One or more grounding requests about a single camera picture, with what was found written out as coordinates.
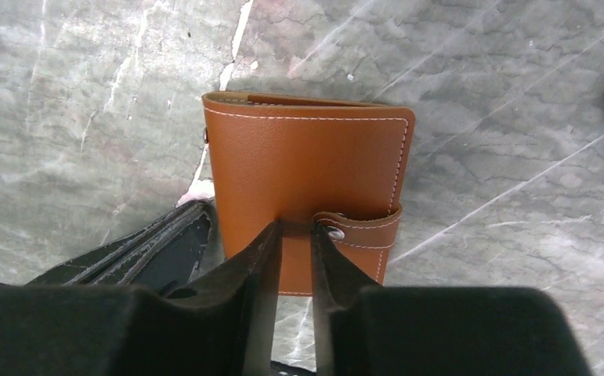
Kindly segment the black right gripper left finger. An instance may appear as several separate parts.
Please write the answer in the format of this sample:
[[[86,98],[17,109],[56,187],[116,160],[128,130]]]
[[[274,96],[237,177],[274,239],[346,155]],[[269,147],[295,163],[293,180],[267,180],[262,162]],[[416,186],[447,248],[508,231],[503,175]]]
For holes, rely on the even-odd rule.
[[[0,375],[267,375],[280,222],[166,297],[137,286],[0,286]]]

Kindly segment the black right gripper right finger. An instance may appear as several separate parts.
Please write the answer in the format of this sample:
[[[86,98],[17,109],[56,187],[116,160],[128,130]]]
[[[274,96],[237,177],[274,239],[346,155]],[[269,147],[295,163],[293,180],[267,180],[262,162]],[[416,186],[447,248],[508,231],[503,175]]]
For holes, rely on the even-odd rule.
[[[563,311],[530,287],[384,287],[311,233],[319,375],[589,375]]]

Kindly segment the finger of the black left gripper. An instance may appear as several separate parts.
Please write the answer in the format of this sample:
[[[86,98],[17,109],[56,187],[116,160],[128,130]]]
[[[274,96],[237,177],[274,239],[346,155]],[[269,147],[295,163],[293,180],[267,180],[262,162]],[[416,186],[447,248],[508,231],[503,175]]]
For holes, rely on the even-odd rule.
[[[209,201],[186,202],[134,233],[60,263],[29,285],[138,284],[166,295],[199,274],[214,217]]]

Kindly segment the brown leather card holder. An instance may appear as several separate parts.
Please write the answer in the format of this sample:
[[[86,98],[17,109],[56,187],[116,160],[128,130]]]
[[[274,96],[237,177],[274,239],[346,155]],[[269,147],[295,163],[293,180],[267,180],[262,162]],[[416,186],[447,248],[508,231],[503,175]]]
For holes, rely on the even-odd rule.
[[[310,231],[321,223],[346,258],[383,281],[402,216],[410,108],[227,91],[202,102],[227,258],[281,221],[278,290],[308,296]]]

